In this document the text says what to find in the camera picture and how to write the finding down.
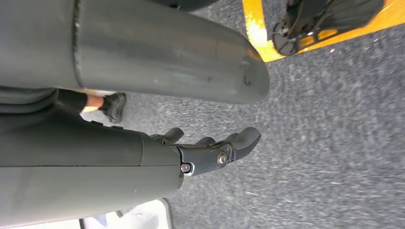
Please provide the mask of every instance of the robotic hand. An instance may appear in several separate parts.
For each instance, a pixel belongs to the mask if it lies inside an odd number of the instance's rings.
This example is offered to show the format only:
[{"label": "robotic hand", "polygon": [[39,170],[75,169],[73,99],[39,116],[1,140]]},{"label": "robotic hand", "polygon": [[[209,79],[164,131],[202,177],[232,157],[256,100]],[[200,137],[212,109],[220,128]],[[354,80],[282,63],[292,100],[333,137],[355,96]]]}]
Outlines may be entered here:
[{"label": "robotic hand", "polygon": [[195,144],[174,144],[184,135],[179,128],[169,130],[165,135],[152,135],[159,143],[171,146],[181,156],[181,172],[185,176],[196,176],[220,169],[228,163],[247,156],[260,140],[260,133],[248,127],[241,133],[233,133],[224,141],[216,142],[203,137]]},{"label": "robotic hand", "polygon": [[83,218],[166,197],[185,176],[248,155],[260,133],[248,127],[216,142],[176,144],[183,131],[149,136],[87,122],[65,104],[0,114],[0,225]]}]

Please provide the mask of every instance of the yellow floor marking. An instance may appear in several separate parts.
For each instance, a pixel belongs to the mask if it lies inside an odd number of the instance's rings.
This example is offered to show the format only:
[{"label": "yellow floor marking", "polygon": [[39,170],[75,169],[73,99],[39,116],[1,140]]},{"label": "yellow floor marking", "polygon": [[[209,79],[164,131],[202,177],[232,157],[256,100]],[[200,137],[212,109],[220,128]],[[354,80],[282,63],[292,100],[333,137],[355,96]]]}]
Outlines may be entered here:
[{"label": "yellow floor marking", "polygon": [[[267,29],[263,14],[261,0],[242,0],[245,12],[246,31],[249,41],[257,49],[265,62],[284,58],[278,54],[273,42],[267,40]],[[367,25],[362,28],[343,33],[316,45],[310,46],[300,52],[314,50],[330,44],[349,40],[371,32],[389,28],[405,23],[405,0],[385,0],[385,5],[380,13]]]}]

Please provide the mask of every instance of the gray prosthetic arm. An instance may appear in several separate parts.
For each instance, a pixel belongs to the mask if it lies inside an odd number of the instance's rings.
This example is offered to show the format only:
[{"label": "gray prosthetic arm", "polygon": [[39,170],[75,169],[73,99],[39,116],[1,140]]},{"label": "gray prosthetic arm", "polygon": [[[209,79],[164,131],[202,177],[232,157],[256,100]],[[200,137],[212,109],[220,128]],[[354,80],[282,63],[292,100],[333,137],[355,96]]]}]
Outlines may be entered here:
[{"label": "gray prosthetic arm", "polygon": [[253,103],[266,65],[241,34],[147,0],[2,0],[0,85]]},{"label": "gray prosthetic arm", "polygon": [[87,122],[64,104],[0,114],[0,227],[77,219],[162,198],[184,176],[214,171],[256,146],[250,127],[216,142]]}]

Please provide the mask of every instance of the pant leg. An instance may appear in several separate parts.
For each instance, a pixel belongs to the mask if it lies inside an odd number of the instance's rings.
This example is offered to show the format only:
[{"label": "pant leg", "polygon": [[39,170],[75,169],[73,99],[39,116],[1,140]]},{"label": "pant leg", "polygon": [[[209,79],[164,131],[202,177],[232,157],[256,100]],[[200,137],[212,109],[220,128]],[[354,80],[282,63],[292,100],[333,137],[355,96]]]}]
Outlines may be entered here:
[{"label": "pant leg", "polygon": [[80,113],[86,107],[87,95],[72,90],[59,89],[57,100],[70,105],[74,110]]}]

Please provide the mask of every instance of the black shoe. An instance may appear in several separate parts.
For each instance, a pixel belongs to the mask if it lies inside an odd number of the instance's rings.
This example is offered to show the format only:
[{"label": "black shoe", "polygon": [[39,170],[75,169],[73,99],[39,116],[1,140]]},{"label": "black shoe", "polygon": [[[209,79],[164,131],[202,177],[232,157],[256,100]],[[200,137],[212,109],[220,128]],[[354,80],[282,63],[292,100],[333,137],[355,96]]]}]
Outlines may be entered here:
[{"label": "black shoe", "polygon": [[101,112],[110,120],[111,123],[117,124],[122,121],[122,115],[127,97],[124,93],[116,93],[104,97],[104,104],[99,108]]}]

